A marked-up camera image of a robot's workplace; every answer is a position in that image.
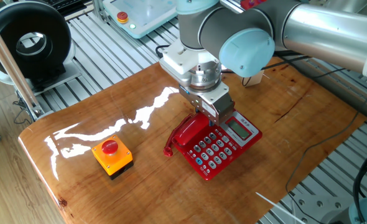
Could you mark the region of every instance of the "wooden table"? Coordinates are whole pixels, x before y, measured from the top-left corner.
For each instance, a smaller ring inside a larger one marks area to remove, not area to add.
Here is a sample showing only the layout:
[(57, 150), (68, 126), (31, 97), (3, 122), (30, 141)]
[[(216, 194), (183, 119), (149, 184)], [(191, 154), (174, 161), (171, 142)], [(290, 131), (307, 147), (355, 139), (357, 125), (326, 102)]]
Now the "wooden table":
[[(163, 155), (171, 130), (194, 108), (159, 64), (38, 120), (19, 140), (67, 223), (255, 223), (271, 208), (255, 192), (278, 202), (305, 148), (343, 129), (355, 110), (288, 65), (251, 88), (233, 74), (224, 82), (264, 136), (208, 182), (175, 149)], [(290, 187), (365, 119), (311, 150)], [(110, 180), (91, 148), (114, 133), (134, 166)]]

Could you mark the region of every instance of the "red stop button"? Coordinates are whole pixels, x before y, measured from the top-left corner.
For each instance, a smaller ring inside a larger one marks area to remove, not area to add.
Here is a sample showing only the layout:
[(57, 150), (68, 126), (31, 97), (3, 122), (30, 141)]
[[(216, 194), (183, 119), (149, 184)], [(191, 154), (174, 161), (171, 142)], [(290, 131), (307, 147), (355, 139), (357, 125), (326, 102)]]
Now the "red stop button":
[(117, 18), (120, 19), (120, 20), (126, 20), (128, 18), (128, 15), (126, 12), (119, 12), (117, 13)]
[(106, 141), (102, 144), (102, 151), (105, 154), (112, 155), (117, 152), (118, 144), (114, 140)]

